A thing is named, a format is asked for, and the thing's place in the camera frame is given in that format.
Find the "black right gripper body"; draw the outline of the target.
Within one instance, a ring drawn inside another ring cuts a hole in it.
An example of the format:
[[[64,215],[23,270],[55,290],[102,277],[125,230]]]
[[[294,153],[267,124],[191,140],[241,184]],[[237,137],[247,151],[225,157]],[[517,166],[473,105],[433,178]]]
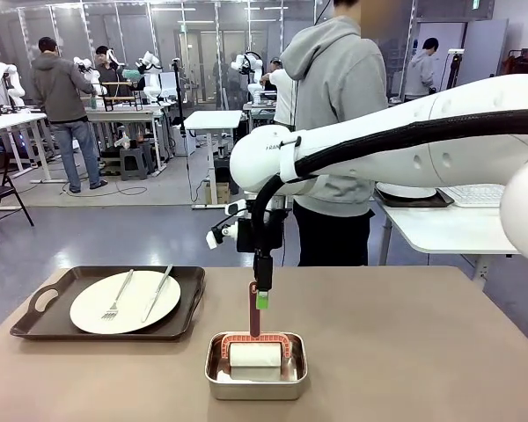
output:
[[[281,249],[283,246],[286,218],[286,209],[267,210],[264,215],[263,230],[256,232],[250,213],[246,209],[241,209],[237,219],[236,251],[241,253],[257,251],[263,257],[270,257],[271,251]]]

